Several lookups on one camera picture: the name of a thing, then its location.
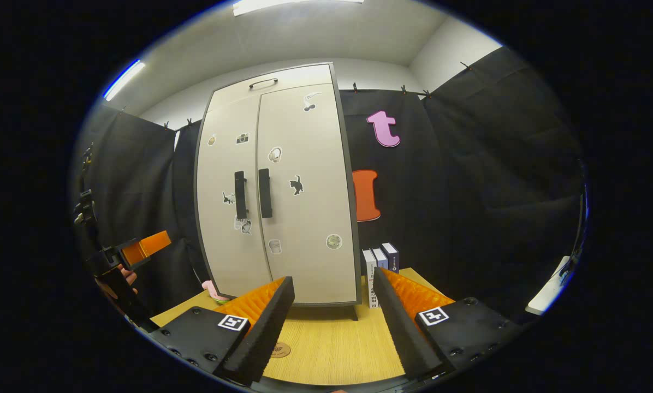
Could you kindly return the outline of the white cabinet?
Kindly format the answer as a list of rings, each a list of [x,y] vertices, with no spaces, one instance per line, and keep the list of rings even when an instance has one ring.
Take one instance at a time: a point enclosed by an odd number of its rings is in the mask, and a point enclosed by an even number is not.
[[[220,295],[289,277],[295,307],[361,303],[351,152],[333,62],[211,92],[195,152],[194,208]]]

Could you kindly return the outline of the black backdrop cloth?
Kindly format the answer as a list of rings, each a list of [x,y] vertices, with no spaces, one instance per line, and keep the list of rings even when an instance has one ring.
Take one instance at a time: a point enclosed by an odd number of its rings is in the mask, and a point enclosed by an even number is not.
[[[428,98],[341,91],[351,163],[372,170],[381,216],[358,225],[360,246],[391,242],[454,299],[474,296],[521,324],[578,229],[581,149],[546,82],[507,47]],[[171,246],[142,266],[135,288],[157,315],[201,291],[193,164],[200,121],[171,130],[100,107],[80,134],[92,147],[87,188],[101,242],[167,230]]]

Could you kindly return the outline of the pink and green object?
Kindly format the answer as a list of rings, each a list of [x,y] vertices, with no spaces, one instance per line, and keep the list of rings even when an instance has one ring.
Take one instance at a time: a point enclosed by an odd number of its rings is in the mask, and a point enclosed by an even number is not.
[[[215,284],[211,279],[207,279],[207,281],[202,282],[201,286],[205,291],[207,291],[207,293],[209,293],[209,296],[219,305],[224,305],[225,303],[231,301],[230,298],[226,296],[222,296],[221,294],[218,293],[217,289],[215,288]]]

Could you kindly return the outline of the narrow ceiling light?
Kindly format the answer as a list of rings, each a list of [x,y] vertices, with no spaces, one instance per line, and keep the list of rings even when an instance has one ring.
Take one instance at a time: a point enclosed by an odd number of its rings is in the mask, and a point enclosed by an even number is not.
[[[143,69],[145,69],[145,63],[142,62],[142,60],[136,59],[132,64],[128,65],[122,74],[115,78],[114,82],[112,82],[109,87],[107,87],[103,94],[103,99],[106,100],[106,102],[113,100]]]

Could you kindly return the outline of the white round table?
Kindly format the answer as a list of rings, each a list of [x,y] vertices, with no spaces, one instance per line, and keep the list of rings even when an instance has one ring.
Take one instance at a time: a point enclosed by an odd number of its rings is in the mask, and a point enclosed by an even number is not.
[[[573,259],[564,256],[543,288],[527,303],[525,311],[533,315],[543,315],[559,298],[572,276]]]

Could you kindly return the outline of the dark spine book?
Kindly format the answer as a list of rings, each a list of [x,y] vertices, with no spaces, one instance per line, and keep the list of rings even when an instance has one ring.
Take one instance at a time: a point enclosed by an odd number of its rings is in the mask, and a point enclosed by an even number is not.
[[[389,271],[399,274],[401,260],[399,250],[391,243],[382,243],[381,250],[386,256]]]

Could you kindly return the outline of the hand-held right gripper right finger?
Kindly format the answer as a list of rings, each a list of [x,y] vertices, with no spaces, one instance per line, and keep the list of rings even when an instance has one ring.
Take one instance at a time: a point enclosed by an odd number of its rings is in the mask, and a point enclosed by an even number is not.
[[[464,371],[501,350],[521,326],[474,297],[454,301],[377,267],[373,289],[407,377]]]

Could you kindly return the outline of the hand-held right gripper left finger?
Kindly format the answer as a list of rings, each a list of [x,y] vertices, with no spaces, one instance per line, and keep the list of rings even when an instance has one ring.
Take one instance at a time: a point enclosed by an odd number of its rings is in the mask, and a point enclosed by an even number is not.
[[[212,310],[191,307],[150,338],[213,377],[250,386],[263,376],[294,299],[286,276]]]

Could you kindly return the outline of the white spine book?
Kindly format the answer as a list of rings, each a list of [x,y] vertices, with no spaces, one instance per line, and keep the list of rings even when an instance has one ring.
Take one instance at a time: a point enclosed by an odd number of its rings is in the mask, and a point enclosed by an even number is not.
[[[365,269],[366,269],[366,283],[368,286],[368,304],[369,308],[379,308],[379,301],[377,300],[376,292],[374,291],[374,277],[377,268],[377,259],[372,252],[372,249],[363,249],[362,251]]]

